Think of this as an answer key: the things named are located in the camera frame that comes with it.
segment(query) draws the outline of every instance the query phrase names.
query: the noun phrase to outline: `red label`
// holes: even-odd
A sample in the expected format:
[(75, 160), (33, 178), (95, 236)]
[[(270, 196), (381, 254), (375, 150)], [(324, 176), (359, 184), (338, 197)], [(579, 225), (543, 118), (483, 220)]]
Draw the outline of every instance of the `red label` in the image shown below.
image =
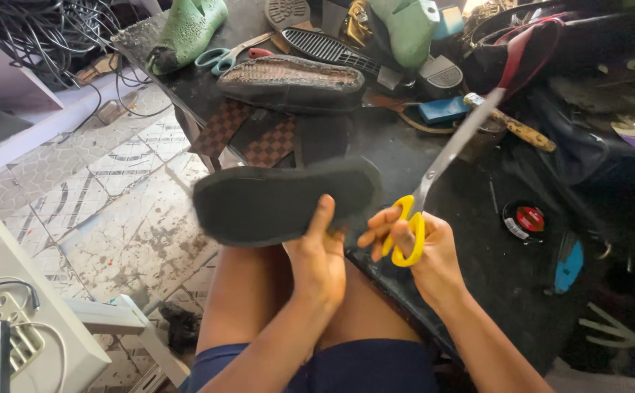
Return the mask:
[(543, 215), (538, 209), (520, 206), (517, 208), (517, 221), (527, 231), (543, 232)]

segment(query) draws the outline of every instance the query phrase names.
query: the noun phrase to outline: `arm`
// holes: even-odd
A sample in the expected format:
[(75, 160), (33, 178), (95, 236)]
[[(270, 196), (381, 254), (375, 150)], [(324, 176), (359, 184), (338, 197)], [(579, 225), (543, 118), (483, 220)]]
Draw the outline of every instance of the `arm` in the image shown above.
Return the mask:
[(329, 234), (334, 200), (323, 196), (302, 238), (284, 243), (291, 299), (247, 348), (199, 393), (280, 392), (312, 353), (344, 298), (344, 232)]
[[(397, 221), (400, 212), (400, 207), (385, 209), (368, 221), (369, 230), (359, 245), (373, 244), (374, 261), (381, 257), (381, 238), (389, 233), (405, 255), (412, 252), (415, 237), (407, 222)], [(410, 269), (422, 298), (446, 325), (478, 391), (552, 392), (466, 289), (451, 227), (428, 213), (422, 216), (425, 248)]]

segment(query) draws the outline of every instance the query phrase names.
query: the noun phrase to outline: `scissors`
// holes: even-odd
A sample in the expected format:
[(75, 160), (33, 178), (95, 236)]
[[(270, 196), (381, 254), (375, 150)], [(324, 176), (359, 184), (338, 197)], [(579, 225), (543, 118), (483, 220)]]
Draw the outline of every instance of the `scissors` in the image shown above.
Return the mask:
[[(451, 139), (446, 143), (444, 149), (436, 157), (434, 163), (429, 166), (427, 172), (422, 177), (419, 187), (412, 195), (406, 195), (398, 199), (393, 206), (402, 206), (403, 212), (400, 219), (407, 219), (409, 228), (415, 233), (415, 247), (409, 258), (405, 259), (400, 247), (395, 246), (392, 255), (392, 262), (396, 266), (408, 267), (419, 261), (425, 246), (425, 221), (422, 219), (422, 211), (425, 207), (425, 199), (431, 185), (439, 179), (454, 158), (461, 153), (463, 147), (469, 142), (478, 131), (479, 126), (488, 119), (492, 112), (504, 98), (505, 89), (497, 88), (492, 90), (485, 101), (470, 113), (468, 118), (461, 124)], [(383, 242), (383, 257), (390, 254), (393, 249), (393, 237), (388, 235)]]
[(254, 37), (251, 40), (241, 43), (233, 49), (216, 48), (207, 50), (201, 53), (199, 57), (194, 60), (194, 64), (196, 64), (196, 67), (201, 68), (213, 67), (210, 72), (215, 76), (222, 76), (230, 68), (235, 67), (237, 55), (239, 55), (243, 50), (251, 47), (252, 45), (257, 45), (258, 43), (262, 43), (265, 40), (270, 39), (272, 35), (274, 35), (273, 31), (270, 33), (262, 34), (258, 37)]

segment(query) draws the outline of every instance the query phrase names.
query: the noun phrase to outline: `checkered fabric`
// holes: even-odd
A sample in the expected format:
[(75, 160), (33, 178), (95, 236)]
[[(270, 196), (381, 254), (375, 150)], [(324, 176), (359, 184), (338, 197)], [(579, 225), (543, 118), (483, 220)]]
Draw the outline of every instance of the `checkered fabric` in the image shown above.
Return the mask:
[(271, 168), (293, 150), (293, 130), (296, 118), (291, 116), (250, 143), (245, 158), (250, 166)]
[(191, 144), (192, 150), (210, 158), (218, 158), (251, 111), (252, 106), (225, 99), (201, 130), (199, 137)]

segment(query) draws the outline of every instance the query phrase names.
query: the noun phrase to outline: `white cable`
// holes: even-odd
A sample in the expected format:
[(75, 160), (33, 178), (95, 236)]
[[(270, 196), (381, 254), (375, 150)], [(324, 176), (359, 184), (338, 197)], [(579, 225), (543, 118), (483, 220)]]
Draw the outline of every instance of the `white cable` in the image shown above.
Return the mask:
[(58, 336), (58, 340), (60, 341), (60, 347), (62, 348), (62, 372), (60, 373), (60, 385), (58, 386), (58, 393), (62, 393), (63, 387), (65, 386), (65, 373), (67, 372), (67, 352), (65, 351), (65, 340), (62, 338), (58, 330), (55, 330), (55, 327), (42, 323), (42, 322), (21, 322), (14, 325), (10, 325), (10, 327), (24, 326), (24, 325), (45, 327), (47, 329), (50, 329), (51, 332), (55, 333), (55, 335)]
[[(11, 275), (3, 275), (2, 277), (0, 277), (0, 280), (4, 280), (4, 279), (8, 279), (8, 280), (15, 280), (15, 281), (21, 281), (21, 282), (26, 282), (24, 280), (22, 280), (21, 278), (18, 277), (13, 277)], [(21, 307), (19, 308), (19, 311), (23, 311), (24, 307), (26, 307), (26, 303), (29, 302), (29, 297), (31, 297), (31, 288), (27, 287), (26, 285), (22, 285), (23, 287), (26, 287), (26, 291), (28, 292), (28, 294), (26, 295), (26, 297), (24, 298), (24, 303), (21, 305)]]

